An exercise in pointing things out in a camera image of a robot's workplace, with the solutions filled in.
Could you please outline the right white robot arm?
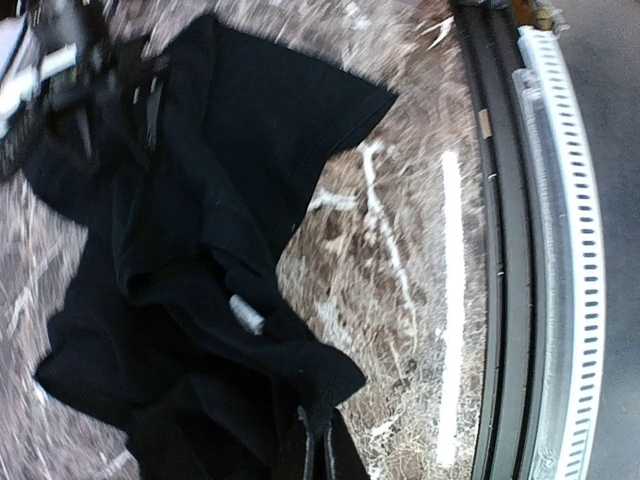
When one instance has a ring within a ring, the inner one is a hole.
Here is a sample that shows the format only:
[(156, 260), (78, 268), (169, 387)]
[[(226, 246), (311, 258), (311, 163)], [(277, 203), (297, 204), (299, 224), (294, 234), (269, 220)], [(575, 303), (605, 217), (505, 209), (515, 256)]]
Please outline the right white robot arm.
[(26, 105), (54, 76), (100, 57), (116, 1), (1, 3), (1, 140), (18, 132)]

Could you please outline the black t-shirt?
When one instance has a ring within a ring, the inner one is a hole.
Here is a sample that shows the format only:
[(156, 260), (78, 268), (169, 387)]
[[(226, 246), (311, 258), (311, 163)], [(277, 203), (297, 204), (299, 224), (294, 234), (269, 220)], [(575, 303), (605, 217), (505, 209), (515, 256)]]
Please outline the black t-shirt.
[[(144, 479), (298, 479), (301, 406), (327, 479), (332, 412), (365, 377), (291, 308), (276, 266), (326, 162), (395, 95), (211, 14), (161, 57), (151, 96), (92, 102), (91, 165), (68, 154), (62, 117), (25, 167), (36, 195), (88, 231), (36, 380), (123, 431)], [(233, 295), (263, 316), (260, 336)]]

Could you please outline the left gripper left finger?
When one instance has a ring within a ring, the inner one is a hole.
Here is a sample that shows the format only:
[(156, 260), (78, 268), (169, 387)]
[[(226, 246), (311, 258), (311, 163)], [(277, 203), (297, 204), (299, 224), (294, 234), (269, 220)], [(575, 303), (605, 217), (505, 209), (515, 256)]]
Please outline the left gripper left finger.
[(297, 459), (299, 473), (297, 474), (297, 478), (303, 480), (316, 480), (319, 478), (318, 474), (320, 473), (320, 470), (317, 463), (319, 457), (317, 455), (315, 435), (312, 432), (308, 414), (301, 406), (297, 408), (297, 419), (300, 431)]

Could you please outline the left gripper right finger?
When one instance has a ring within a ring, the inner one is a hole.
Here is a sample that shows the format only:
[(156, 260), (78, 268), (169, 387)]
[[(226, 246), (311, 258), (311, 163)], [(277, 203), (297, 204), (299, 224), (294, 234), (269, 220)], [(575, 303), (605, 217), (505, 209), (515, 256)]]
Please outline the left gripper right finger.
[(332, 412), (324, 434), (324, 465), (329, 480), (370, 479), (339, 410)]

